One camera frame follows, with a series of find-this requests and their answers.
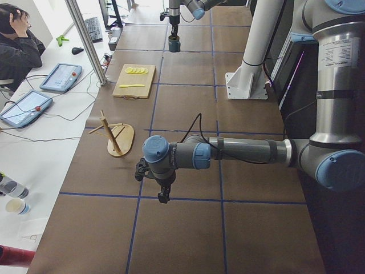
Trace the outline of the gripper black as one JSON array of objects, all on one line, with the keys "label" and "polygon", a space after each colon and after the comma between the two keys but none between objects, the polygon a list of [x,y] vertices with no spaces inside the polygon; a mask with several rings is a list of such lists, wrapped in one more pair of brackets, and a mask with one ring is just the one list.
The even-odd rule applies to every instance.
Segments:
[{"label": "gripper black", "polygon": [[159,202],[165,203],[166,196],[167,196],[167,201],[170,201],[171,185],[175,181],[175,174],[171,174],[170,176],[168,176],[167,178],[164,178],[164,179],[156,178],[156,181],[161,186],[161,190],[157,194]]},{"label": "gripper black", "polygon": [[171,35],[178,35],[179,24],[178,23],[171,23]]}]

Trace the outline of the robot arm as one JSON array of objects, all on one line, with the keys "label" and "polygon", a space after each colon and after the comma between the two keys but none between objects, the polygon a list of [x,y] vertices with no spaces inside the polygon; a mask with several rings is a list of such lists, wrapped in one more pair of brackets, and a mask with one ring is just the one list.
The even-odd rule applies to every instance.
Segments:
[{"label": "robot arm", "polygon": [[318,44],[317,118],[308,139],[252,140],[186,134],[180,142],[149,137],[135,178],[155,180],[161,203],[170,200],[179,168],[207,169],[212,159],[298,168],[333,191],[364,183],[361,138],[354,132],[354,95],[362,89],[363,1],[295,1],[290,30],[294,43]]},{"label": "robot arm", "polygon": [[170,0],[167,16],[169,17],[169,22],[172,25],[171,35],[173,37],[177,37],[178,35],[181,5],[185,6],[190,11],[194,19],[200,20],[206,11],[225,2],[226,1],[222,0]]}]

